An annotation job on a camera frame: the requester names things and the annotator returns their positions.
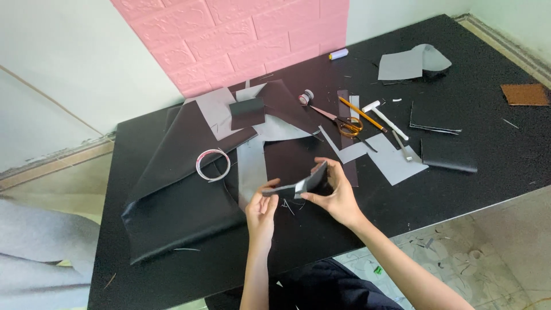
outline person's lap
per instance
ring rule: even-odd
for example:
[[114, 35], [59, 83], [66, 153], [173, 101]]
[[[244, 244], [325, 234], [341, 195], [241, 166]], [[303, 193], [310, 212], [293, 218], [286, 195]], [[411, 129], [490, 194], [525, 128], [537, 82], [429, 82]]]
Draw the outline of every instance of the person's lap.
[[[238, 287], [207, 297], [205, 302], [209, 310], [239, 309], [242, 292], [243, 287]], [[270, 279], [269, 307], [403, 310], [371, 282], [358, 278], [334, 259], [321, 260]]]

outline yellow pencil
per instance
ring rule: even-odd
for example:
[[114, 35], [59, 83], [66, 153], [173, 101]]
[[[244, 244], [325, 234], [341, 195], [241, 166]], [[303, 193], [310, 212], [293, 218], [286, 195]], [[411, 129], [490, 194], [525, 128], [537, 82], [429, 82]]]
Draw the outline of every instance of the yellow pencil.
[[342, 97], [339, 97], [339, 99], [344, 102], [347, 106], [349, 106], [352, 110], [356, 111], [359, 115], [365, 117], [365, 119], [367, 119], [370, 123], [372, 123], [373, 125], [375, 125], [377, 128], [379, 128], [380, 130], [382, 130], [382, 132], [387, 132], [388, 130], [386, 130], [386, 128], [384, 128], [383, 126], [379, 125], [378, 122], [374, 121], [372, 118], [370, 118], [369, 116], [365, 115], [365, 113], [363, 113], [360, 109], [356, 108], [355, 106], [353, 106], [350, 102], [346, 101], [346, 99], [342, 98]]

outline black table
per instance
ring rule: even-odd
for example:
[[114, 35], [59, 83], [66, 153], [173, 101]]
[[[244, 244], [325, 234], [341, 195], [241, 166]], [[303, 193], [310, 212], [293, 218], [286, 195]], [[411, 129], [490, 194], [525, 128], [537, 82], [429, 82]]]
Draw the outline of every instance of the black table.
[[[381, 55], [409, 50], [421, 43], [434, 45], [452, 61], [446, 77], [425, 83], [377, 83], [374, 63]], [[362, 212], [387, 236], [445, 221], [551, 184], [551, 110], [510, 107], [500, 90], [500, 84], [537, 81], [449, 17], [431, 18], [348, 49], [347, 57], [329, 62], [323, 55], [276, 71], [261, 81], [252, 80], [251, 85], [281, 78], [295, 95], [306, 88], [312, 90], [315, 105], [335, 114], [337, 89], [360, 95], [362, 106], [385, 98], [388, 103], [381, 110], [411, 137], [409, 144], [418, 154], [420, 138], [442, 134], [407, 127], [412, 100], [421, 102], [426, 100], [424, 96], [453, 100], [462, 108], [451, 112], [463, 124], [463, 132], [454, 138], [469, 144], [478, 161], [475, 174], [431, 167], [391, 186], [368, 156], [357, 159], [356, 199]], [[243, 83], [232, 87], [240, 88]], [[397, 98], [402, 101], [391, 102]], [[309, 115], [329, 129], [332, 140], [340, 141], [333, 125], [313, 110]], [[90, 309], [162, 309], [243, 284], [248, 244], [245, 226], [202, 242], [197, 246], [200, 252], [178, 251], [143, 264], [129, 264], [129, 241], [120, 215], [129, 191], [163, 139], [165, 121], [166, 109], [118, 126]], [[377, 133], [367, 124], [362, 136]], [[392, 135], [387, 134], [387, 138], [396, 144]], [[278, 143], [284, 147], [289, 142]], [[310, 167], [301, 169], [309, 171]], [[269, 177], [273, 170], [268, 167]], [[279, 208], [269, 272], [278, 274], [362, 246], [319, 207], [306, 205], [295, 216]], [[113, 282], [104, 289], [115, 273]]]

